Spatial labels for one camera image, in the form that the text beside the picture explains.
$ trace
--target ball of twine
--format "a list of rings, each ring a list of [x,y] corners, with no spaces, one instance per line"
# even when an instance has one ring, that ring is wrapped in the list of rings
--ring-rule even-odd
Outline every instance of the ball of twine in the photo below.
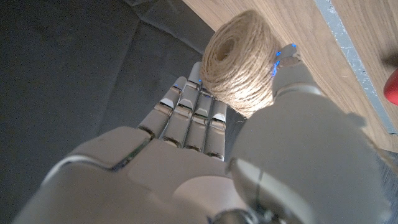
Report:
[[[279,49],[265,19],[256,11],[245,11],[210,39],[202,82],[217,100],[249,118],[272,104],[272,71]]]

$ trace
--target wooden table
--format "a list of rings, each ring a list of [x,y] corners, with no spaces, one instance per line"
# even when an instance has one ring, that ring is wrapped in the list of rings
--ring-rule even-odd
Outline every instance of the wooden table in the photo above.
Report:
[[[382,149],[398,152],[398,136],[389,134],[331,33],[314,0],[184,0],[213,30],[247,9],[258,10],[282,46],[298,45],[303,61],[325,93],[345,112],[366,118],[363,131]],[[398,52],[397,0],[333,0],[347,33],[396,130],[398,106],[383,96],[394,70],[383,57]]]

